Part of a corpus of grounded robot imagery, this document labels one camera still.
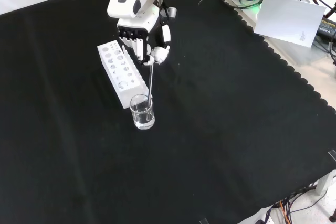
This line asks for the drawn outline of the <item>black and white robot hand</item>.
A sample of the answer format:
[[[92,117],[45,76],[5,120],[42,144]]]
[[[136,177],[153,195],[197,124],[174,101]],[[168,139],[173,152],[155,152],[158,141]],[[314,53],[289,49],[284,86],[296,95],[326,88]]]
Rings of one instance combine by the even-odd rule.
[[[169,55],[169,9],[163,0],[110,0],[108,15],[118,19],[119,39],[143,65],[163,63]]]

